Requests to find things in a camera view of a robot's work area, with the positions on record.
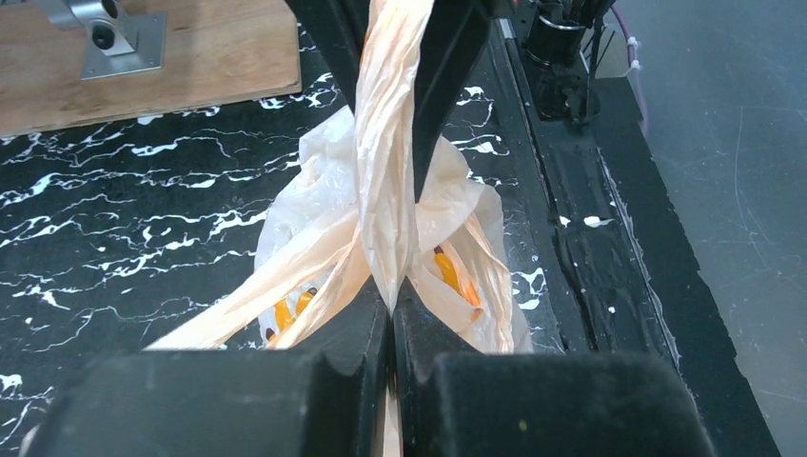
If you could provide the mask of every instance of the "wooden board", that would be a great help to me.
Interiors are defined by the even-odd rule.
[[[167,12],[163,67],[82,81],[86,34],[33,4],[0,8],[0,137],[300,91],[284,0],[124,0]]]

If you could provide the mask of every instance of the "metal cylinder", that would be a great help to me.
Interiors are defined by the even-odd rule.
[[[555,24],[542,14],[532,22],[526,51],[534,61],[570,66],[580,51],[585,27],[575,23]]]

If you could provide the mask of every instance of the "metal plate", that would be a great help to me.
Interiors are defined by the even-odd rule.
[[[161,68],[166,47],[166,19],[164,11],[130,16],[130,24],[138,31],[137,51],[129,54],[107,57],[88,37],[81,79],[96,79]]]

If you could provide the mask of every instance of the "marble tabletop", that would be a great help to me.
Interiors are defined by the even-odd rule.
[[[299,94],[0,139],[0,456],[89,360],[143,348],[247,278],[298,139],[344,105],[304,30],[300,51]],[[560,352],[485,65],[444,134],[502,197],[513,292],[536,350]]]

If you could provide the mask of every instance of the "cable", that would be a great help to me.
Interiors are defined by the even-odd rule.
[[[625,73],[627,76],[632,70],[639,70],[641,69],[641,65],[639,64],[639,57],[637,53],[637,48],[639,47],[639,41],[637,41],[636,37],[633,36],[630,32],[630,28],[628,27],[627,21],[625,21],[620,9],[617,8],[616,5],[611,5],[611,12],[614,13],[614,17],[617,18],[617,22],[620,23],[620,29],[622,29],[622,34],[625,35],[625,40],[627,40],[627,53],[628,53],[628,64],[630,68]],[[644,90],[641,88],[641,78],[639,76],[639,72],[636,71],[634,74],[634,82],[636,84],[636,99],[639,103],[639,111],[641,111],[641,133],[647,137],[647,132],[650,129],[650,119],[649,114],[647,113],[647,101],[644,98]]]

